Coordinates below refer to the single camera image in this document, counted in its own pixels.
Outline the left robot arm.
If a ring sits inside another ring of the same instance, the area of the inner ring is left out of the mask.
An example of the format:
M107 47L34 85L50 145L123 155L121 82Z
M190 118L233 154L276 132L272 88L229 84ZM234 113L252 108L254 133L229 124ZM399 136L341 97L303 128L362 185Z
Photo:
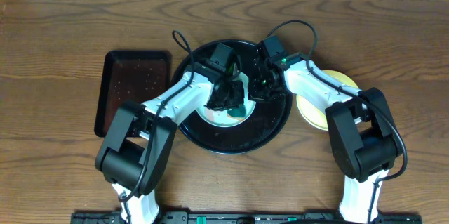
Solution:
M166 92L143 103L126 101L116 111L95 167L117 192L124 223L154 223L159 217L155 189L177 127L200 107L225 110L242 105L240 74L234 62L196 62Z

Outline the light blue plate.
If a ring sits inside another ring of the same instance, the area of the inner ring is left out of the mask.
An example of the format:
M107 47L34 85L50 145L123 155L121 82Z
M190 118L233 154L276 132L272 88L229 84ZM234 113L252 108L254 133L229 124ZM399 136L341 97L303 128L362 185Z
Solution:
M253 113L256 107L256 102L248 99L248 76L244 73L240 73L240 75L236 79L241 80L243 82L244 104L242 105L246 107L247 117L245 119L235 119L227 116L227 110L214 111L203 106L196 110L200 118L202 118L202 120L204 120L205 122L209 123L212 126L228 128L237 126L249 118L249 116Z

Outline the round black serving tray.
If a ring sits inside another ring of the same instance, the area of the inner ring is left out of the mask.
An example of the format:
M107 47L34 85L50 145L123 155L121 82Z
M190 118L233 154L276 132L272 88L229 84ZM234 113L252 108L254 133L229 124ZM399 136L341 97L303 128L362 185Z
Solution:
M209 57L215 47L223 43L241 57L243 73L250 74L258 58L256 44L237 39L212 41L194 49L196 59ZM271 103L256 103L251 115L240 124L219 127L208 123L200 114L192 112L179 129L198 146L220 154L241 154L267 144L286 124L292 109L293 96L285 95Z

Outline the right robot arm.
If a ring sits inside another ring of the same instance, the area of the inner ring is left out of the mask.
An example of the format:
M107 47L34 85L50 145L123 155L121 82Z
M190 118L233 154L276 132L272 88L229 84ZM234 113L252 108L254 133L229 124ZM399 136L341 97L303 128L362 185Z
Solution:
M299 53L260 56L248 89L257 102L294 93L325 114L331 150L345 175L340 215L372 223L382 183L400 176L408 160L383 92L344 84Z

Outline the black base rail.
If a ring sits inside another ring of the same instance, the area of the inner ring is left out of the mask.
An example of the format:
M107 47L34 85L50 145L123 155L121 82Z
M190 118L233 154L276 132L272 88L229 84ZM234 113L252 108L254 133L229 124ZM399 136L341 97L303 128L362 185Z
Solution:
M125 223L118 211L110 213L73 213L71 224ZM249 214L249 213L187 213L167 211L156 217L156 224L276 224L276 223L344 223L337 213ZM422 224L422 217L411 214L379 214L377 224Z

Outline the green scouring sponge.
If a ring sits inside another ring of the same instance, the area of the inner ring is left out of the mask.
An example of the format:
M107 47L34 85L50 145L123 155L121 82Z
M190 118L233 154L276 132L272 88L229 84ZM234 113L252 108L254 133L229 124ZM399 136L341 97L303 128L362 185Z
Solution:
M231 108L227 110L227 116L235 119L245 119L247 117L246 107L241 105L236 108Z

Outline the rectangular black water tray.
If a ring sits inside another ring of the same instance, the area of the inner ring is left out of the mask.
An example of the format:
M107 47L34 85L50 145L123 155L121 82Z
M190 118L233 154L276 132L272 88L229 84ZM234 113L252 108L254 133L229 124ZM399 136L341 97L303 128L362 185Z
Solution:
M94 133L104 138L127 100L151 100L168 89L171 54L161 50L113 50L105 56Z

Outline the yellow plate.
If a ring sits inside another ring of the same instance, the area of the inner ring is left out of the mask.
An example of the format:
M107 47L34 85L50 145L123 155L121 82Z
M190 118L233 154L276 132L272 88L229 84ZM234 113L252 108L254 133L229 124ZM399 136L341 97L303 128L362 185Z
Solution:
M358 88L355 81L341 72L335 70L324 70L324 72L343 84ZM309 124L322 131L328 130L326 116L322 113L322 111L313 106L308 100L300 95L296 95L296 103L299 113Z

